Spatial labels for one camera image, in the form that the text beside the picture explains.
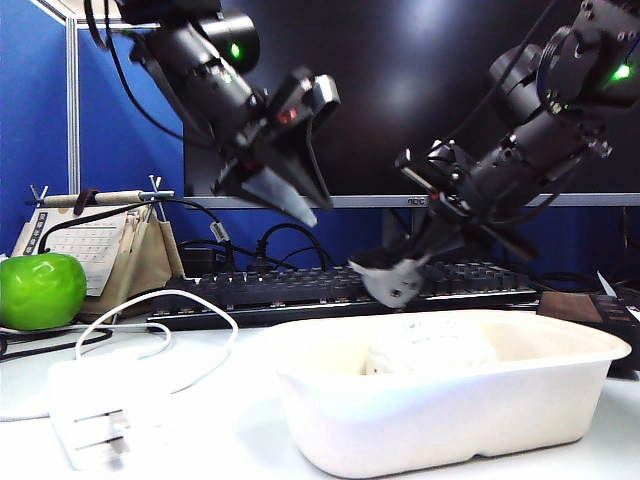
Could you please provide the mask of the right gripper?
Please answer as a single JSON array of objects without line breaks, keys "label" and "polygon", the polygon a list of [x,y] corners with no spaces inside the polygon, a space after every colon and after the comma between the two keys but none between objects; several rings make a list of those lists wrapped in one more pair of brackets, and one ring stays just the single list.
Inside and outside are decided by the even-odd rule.
[{"label": "right gripper", "polygon": [[477,242],[495,240],[525,260],[536,248],[512,227],[490,218],[497,199],[479,191],[472,175],[472,158],[453,141],[436,141],[427,152],[401,152],[394,166],[427,191],[427,217],[409,236],[396,237],[381,248],[385,260],[413,259],[418,265]]}]

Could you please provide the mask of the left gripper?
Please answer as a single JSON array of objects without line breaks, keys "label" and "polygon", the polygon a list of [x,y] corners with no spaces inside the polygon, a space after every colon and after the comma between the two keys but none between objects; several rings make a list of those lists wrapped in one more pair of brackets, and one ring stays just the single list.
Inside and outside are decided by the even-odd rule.
[{"label": "left gripper", "polygon": [[211,126],[224,159],[211,190],[249,196],[314,227],[317,217],[301,196],[319,208],[333,207],[312,145],[323,121],[323,77],[294,69],[272,95],[259,94],[231,68],[213,68],[211,83],[221,110]]}]

